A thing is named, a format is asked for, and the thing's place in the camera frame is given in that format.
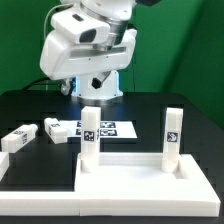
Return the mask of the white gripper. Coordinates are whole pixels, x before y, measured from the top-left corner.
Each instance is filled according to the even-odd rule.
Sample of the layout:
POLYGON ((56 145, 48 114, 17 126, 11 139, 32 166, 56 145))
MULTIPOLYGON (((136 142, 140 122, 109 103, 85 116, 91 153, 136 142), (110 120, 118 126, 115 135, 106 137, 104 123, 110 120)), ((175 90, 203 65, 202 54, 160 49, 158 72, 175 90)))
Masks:
POLYGON ((70 7, 51 18, 40 58, 41 70, 61 81, 61 92, 70 95, 75 76, 92 75, 92 86, 101 88, 113 70, 131 61, 137 30, 127 21, 101 16, 86 7, 70 7))

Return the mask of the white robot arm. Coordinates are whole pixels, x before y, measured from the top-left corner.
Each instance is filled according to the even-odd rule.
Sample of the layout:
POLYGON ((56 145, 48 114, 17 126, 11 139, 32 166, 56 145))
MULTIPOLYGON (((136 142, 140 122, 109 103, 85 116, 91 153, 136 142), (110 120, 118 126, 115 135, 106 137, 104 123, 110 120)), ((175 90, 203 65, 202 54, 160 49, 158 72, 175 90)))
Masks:
POLYGON ((132 59, 137 30, 129 24, 133 8, 161 0, 60 0, 49 19, 41 70, 62 80, 61 91, 82 101, 107 101, 122 95, 119 71, 132 59))

